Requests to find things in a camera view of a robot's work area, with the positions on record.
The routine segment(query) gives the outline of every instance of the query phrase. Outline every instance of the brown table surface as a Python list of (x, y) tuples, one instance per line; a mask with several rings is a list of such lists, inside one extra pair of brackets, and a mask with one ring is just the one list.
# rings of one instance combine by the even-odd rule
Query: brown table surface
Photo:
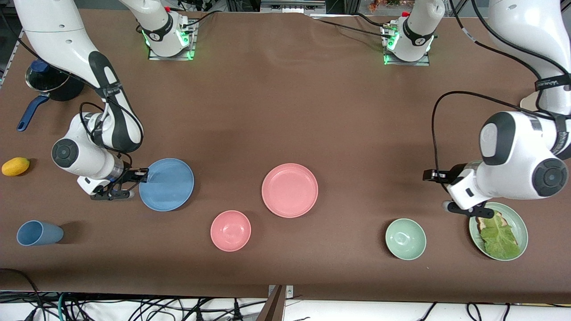
[[(196, 186), (172, 212), (154, 212), (138, 196), (89, 200), (50, 150), (79, 103), (100, 100), (86, 89), (73, 101), (50, 101), (16, 132), (36, 95), (23, 78), (33, 58), (18, 49), (0, 90), (0, 155), (35, 161), (24, 176), (0, 176), (0, 266), (28, 273), (40, 290), (260, 297), (268, 284), (293, 284), (308, 299), (571, 299), (571, 188), (545, 200), (500, 200), (523, 217), (529, 246), (499, 262), (474, 246), (466, 217), (441, 209), (442, 189), (421, 180), (434, 166), (430, 116), (441, 94), (472, 90), (518, 102), (532, 91), (527, 70), (472, 44), (454, 20), (439, 26), (431, 66), (407, 67), (383, 65), (379, 37), (301, 14), (214, 15), (200, 27), (192, 62), (148, 61), (128, 11), (81, 15), (144, 125), (134, 165), (182, 159)], [(335, 21), (375, 31), (358, 18)], [(489, 43), (476, 20), (466, 25)], [(478, 131), (499, 110), (473, 97), (442, 102), (443, 168), (479, 158)], [(319, 182), (314, 208), (296, 219), (270, 213), (260, 193), (266, 173), (287, 162), (307, 166)], [(230, 209), (248, 216), (252, 237), (226, 253), (209, 230)], [(428, 238), (414, 261), (395, 258), (384, 243), (385, 228), (403, 217)], [(61, 225), (63, 244), (18, 245), (18, 227), (30, 219)], [(4, 273), (0, 288), (28, 287)]]

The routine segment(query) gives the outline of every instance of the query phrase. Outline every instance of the blue cup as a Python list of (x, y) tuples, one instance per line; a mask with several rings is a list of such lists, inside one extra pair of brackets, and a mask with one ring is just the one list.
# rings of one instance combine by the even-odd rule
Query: blue cup
[(29, 220), (22, 224), (16, 234), (16, 240), (23, 246), (54, 244), (62, 238), (61, 227), (38, 220)]

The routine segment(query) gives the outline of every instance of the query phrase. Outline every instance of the blue pot handle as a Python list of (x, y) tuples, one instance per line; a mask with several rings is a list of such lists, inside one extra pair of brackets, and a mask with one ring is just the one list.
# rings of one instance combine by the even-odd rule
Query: blue pot handle
[(34, 98), (34, 100), (30, 102), (28, 108), (26, 108), (26, 111), (22, 115), (22, 119), (20, 119), (20, 122), (18, 123), (18, 127), (16, 127), (16, 130), (25, 131), (26, 128), (28, 128), (28, 125), (30, 124), (32, 117), (34, 116), (36, 109), (38, 109), (38, 106), (47, 102), (48, 100), (50, 100), (50, 97), (48, 95), (40, 95)]

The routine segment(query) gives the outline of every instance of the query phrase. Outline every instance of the blue plate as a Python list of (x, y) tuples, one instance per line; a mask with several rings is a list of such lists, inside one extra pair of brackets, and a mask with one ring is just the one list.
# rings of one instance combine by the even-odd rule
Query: blue plate
[(146, 183), (141, 183), (141, 200), (150, 209), (166, 212), (184, 204), (194, 188), (194, 174), (180, 159), (165, 158), (148, 167)]

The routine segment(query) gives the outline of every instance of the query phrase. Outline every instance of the lettuce leaf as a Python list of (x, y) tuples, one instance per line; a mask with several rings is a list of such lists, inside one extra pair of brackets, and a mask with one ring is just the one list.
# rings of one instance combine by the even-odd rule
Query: lettuce leaf
[(510, 225), (502, 226), (502, 220), (499, 215), (490, 219), (484, 219), (486, 227), (480, 232), (480, 236), (484, 240), (485, 251), (497, 259), (513, 259), (520, 254), (520, 247), (515, 243), (516, 237), (512, 233)]

